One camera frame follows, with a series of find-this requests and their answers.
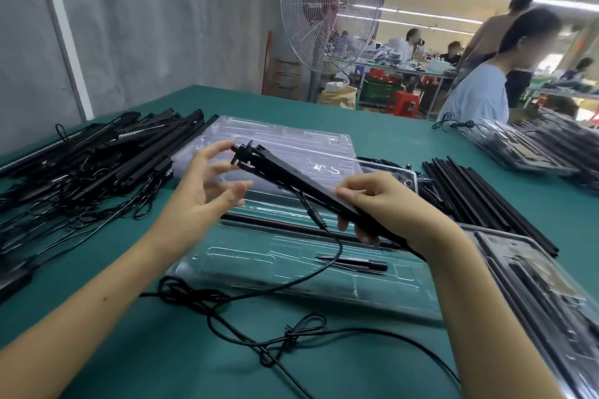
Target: light blue shirt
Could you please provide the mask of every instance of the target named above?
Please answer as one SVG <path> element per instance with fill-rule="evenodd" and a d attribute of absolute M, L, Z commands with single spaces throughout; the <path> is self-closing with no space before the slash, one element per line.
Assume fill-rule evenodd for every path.
<path fill-rule="evenodd" d="M 480 123 L 483 119 L 507 123 L 510 110 L 505 93 L 505 74 L 494 65 L 477 66 L 448 96 L 437 120 L 445 113 L 452 120 Z"/>

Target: person in black shirt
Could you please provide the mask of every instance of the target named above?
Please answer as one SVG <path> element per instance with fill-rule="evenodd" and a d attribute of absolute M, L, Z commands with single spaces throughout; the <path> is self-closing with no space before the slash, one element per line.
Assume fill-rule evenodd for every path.
<path fill-rule="evenodd" d="M 451 63 L 453 66 L 457 65 L 460 62 L 462 56 L 460 55 L 460 51 L 462 50 L 462 45 L 459 41 L 452 41 L 447 46 L 447 54 L 441 54 L 441 60 Z"/>

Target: green table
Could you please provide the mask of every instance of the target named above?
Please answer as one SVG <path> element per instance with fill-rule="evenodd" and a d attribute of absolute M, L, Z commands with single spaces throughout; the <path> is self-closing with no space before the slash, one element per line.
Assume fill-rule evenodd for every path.
<path fill-rule="evenodd" d="M 420 167 L 422 161 L 452 156 L 474 167 L 521 213 L 561 248 L 559 261 L 595 297 L 599 296 L 597 238 L 599 199 L 559 179 L 522 176 L 499 168 L 456 132 L 431 130 L 431 123 L 192 86 L 141 106 L 187 114 L 232 115 L 298 128 L 351 135 L 355 151 Z M 159 193 L 142 221 L 120 219 L 88 243 L 38 272 L 27 288 L 0 306 L 0 346 L 79 289 L 127 250 L 152 223 L 170 190 Z M 453 368 L 443 328 L 342 305 L 290 298 L 258 298 L 232 305 L 227 319 L 250 336 L 281 335 L 308 312 L 329 318 L 331 327 L 356 323 L 390 329 L 423 343 Z M 397 397 L 454 399 L 459 392 L 430 358 L 399 341 L 359 335 L 283 357 L 284 364 L 319 398 Z M 136 302 L 83 371 L 65 398 L 276 398 L 298 397 L 276 370 L 261 367 L 244 347 L 222 342 L 205 319 L 158 299 Z"/>

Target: large industrial fan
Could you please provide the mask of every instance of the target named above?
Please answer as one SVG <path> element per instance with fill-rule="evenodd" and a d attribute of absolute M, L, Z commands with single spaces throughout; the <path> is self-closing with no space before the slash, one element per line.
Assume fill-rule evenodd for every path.
<path fill-rule="evenodd" d="M 298 59 L 312 70 L 309 100 L 321 73 L 336 73 L 366 49 L 381 0 L 281 0 L 285 32 Z"/>

